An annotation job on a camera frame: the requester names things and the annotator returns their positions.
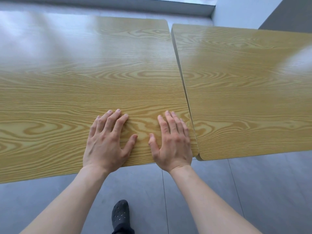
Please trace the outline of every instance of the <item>tabletop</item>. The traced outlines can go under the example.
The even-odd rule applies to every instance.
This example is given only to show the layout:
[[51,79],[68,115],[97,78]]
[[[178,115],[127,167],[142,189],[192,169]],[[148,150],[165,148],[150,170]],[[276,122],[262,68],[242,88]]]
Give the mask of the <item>tabletop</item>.
[[312,149],[312,34],[174,24],[203,160]]
[[91,124],[129,114],[125,166],[154,162],[157,116],[175,111],[198,147],[165,20],[0,12],[0,182],[78,172]]

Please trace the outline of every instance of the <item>hand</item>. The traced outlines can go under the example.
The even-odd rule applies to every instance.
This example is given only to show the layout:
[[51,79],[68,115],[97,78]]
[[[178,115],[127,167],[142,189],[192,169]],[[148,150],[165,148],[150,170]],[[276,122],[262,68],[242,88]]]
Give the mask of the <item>hand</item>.
[[170,114],[166,111],[165,115],[168,123],[161,115],[158,116],[162,137],[161,149],[158,148],[154,134],[150,134],[149,146],[156,164],[170,173],[177,167],[191,165],[193,154],[186,124],[174,112]]
[[90,128],[83,155],[84,167],[100,167],[109,174],[120,168],[128,159],[138,135],[132,135],[124,149],[120,148],[121,129],[128,119],[128,114],[119,118],[120,114],[121,110],[117,109],[114,113],[109,110],[102,117],[97,116]]

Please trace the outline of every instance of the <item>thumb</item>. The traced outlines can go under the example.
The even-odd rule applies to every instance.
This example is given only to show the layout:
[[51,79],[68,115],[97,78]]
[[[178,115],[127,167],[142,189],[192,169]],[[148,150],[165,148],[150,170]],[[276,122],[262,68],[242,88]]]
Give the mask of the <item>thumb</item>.
[[154,134],[150,134],[150,141],[149,141],[149,146],[151,148],[152,151],[152,156],[156,156],[159,153],[159,148],[156,142],[156,138],[154,136]]
[[125,147],[122,150],[122,153],[124,156],[129,156],[131,153],[131,150],[133,149],[133,147],[135,146],[135,142],[136,139],[138,138],[138,135],[134,134],[130,137],[130,139],[128,140],[127,144],[125,145]]

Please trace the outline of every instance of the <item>black shoe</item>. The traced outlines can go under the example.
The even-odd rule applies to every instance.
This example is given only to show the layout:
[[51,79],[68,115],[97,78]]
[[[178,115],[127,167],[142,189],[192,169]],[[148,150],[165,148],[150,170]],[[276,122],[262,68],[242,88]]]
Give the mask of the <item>black shoe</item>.
[[130,227],[130,211],[128,202],[126,200],[119,200],[115,204],[112,211],[112,223],[114,230],[121,223],[124,223]]

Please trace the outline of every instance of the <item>floor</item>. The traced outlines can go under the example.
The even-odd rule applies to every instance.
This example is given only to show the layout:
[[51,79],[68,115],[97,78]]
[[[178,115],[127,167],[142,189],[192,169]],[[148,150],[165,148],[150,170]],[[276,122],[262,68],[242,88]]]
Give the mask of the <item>floor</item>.
[[[212,25],[210,19],[177,15],[90,10],[74,7],[0,4],[25,10]],[[229,205],[265,234],[312,230],[312,151],[199,162],[198,175]],[[17,234],[66,186],[75,174],[0,184],[0,233]],[[82,233],[111,233],[111,210],[126,199],[136,234],[197,233],[187,204],[173,179],[156,164],[121,168],[109,175],[90,210]]]

